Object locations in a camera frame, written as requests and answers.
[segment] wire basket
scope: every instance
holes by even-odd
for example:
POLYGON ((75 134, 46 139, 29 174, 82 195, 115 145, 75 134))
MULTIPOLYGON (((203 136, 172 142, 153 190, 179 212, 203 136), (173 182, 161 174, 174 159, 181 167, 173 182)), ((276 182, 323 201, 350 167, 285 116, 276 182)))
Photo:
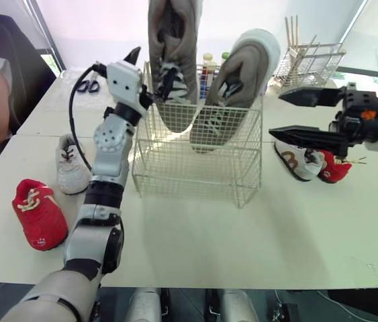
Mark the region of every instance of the wire basket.
POLYGON ((300 45, 288 48, 275 75, 279 92, 297 87, 323 87, 346 54, 342 44, 300 45))
MULTIPOLYGON (((144 80, 151 91, 148 63, 144 80)), ((154 104, 137 127, 132 167, 136 188, 141 196, 232 199, 241 208, 261 185, 261 136, 261 97, 250 109, 154 104), (214 133, 204 125, 217 113, 226 126, 214 133), (187 129, 172 132, 163 116, 168 126, 172 119, 176 122, 169 127, 187 129)))

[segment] white wall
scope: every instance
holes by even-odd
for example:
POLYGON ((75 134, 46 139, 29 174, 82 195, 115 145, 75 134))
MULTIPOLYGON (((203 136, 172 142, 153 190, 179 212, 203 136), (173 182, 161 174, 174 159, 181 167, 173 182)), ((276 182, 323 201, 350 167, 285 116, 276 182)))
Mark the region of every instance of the white wall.
POLYGON ((34 21, 28 15, 22 0, 0 0, 0 14, 12 17, 35 48, 48 48, 44 37, 35 28, 34 21))
MULTIPOLYGON (((264 28, 286 47, 284 17, 299 15, 301 40, 314 34, 337 42, 362 0, 205 0, 199 27, 198 59, 212 52, 220 61, 236 38, 250 28, 264 28)), ((116 61, 142 46, 148 59, 148 0, 37 0, 67 68, 116 61)))
POLYGON ((347 55, 341 66, 378 70, 378 0, 368 0, 367 5, 344 41, 347 55))

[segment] white table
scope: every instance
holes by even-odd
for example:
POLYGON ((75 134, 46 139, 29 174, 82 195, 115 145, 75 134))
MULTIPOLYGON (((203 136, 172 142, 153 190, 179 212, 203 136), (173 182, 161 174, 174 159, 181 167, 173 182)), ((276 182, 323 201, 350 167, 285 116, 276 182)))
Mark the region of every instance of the white table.
MULTIPOLYGON (((69 94, 79 74, 77 70, 68 71, 58 77, 17 134, 62 136, 70 133, 69 94)), ((103 121, 105 108, 114 106, 105 80, 98 77, 98 81, 101 84, 99 94, 77 93, 75 96, 75 128, 77 136, 81 138, 91 138, 95 128, 103 121)), ((328 86, 334 87, 333 82, 329 82, 328 86)), ((341 103, 336 107, 297 107, 277 99, 277 94, 269 88, 263 103, 263 141, 273 141, 268 130, 274 127, 306 125, 327 130, 329 123, 341 109, 341 103)))
MULTIPOLYGON (((92 160, 91 139, 81 139, 92 160)), ((0 157, 0 282, 37 283, 62 266, 60 246, 29 247, 11 200, 23 178, 49 184, 68 224, 82 196, 55 181, 58 138, 13 137, 0 157)), ((104 286, 214 288, 378 287, 378 152, 339 184, 296 181, 270 144, 263 147, 262 188, 241 210, 230 201, 141 199, 132 178, 122 203, 122 263, 104 286)))
MULTIPOLYGON (((68 103, 70 91, 81 72, 66 71, 60 75, 42 97, 28 120, 17 134, 33 136, 62 136, 70 133, 68 103)), ((115 107, 105 79, 98 77, 101 88, 98 93, 76 93, 73 105, 76 134, 91 138, 103 121, 107 106, 115 107)))

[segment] gray sneaker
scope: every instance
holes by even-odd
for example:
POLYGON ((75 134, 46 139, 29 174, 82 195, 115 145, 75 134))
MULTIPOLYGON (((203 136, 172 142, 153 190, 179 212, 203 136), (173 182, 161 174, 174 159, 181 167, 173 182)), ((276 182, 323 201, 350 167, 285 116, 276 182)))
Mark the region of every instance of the gray sneaker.
POLYGON ((280 59, 274 35, 253 29, 243 33, 211 84, 205 105, 242 107, 245 110, 203 108, 190 132, 192 148, 199 153, 215 150, 238 131, 250 106, 266 87, 280 59), (205 144, 211 147, 197 146, 205 144))
POLYGON ((159 92, 170 70, 176 77, 167 104, 157 105, 164 124, 173 132, 187 129, 193 120, 198 100, 196 41, 200 0, 150 0, 148 8, 148 45, 153 91, 159 92))

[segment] shoe insole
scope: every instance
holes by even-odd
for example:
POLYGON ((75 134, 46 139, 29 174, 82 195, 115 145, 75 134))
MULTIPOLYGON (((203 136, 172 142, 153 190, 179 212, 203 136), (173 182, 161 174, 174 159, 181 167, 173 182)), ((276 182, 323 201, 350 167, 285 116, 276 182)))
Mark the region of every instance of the shoe insole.
POLYGON ((184 35, 184 21, 174 10, 170 1, 165 6, 162 19, 158 23, 157 38, 159 42, 164 42, 165 35, 180 39, 184 35))

